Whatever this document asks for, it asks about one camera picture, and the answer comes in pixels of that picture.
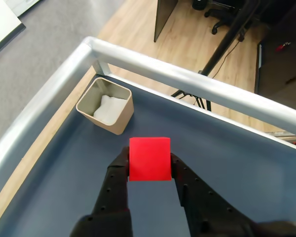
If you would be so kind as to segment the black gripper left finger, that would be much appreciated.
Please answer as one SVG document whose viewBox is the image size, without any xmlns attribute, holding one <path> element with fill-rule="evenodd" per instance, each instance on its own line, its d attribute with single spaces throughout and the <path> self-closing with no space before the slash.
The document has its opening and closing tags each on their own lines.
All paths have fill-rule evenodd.
<svg viewBox="0 0 296 237">
<path fill-rule="evenodd" d="M 128 207 L 127 182 L 129 147 L 108 166 L 96 203 L 90 214 L 74 226 L 72 237 L 132 237 L 132 220 Z"/>
</svg>

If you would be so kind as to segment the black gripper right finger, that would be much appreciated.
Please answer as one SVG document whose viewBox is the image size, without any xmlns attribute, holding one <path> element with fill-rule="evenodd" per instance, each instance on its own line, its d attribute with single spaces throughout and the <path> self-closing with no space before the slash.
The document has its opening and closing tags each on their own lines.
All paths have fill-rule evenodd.
<svg viewBox="0 0 296 237">
<path fill-rule="evenodd" d="M 264 236 L 255 222 L 234 208 L 174 154 L 171 154 L 171 174 L 192 237 Z"/>
</svg>

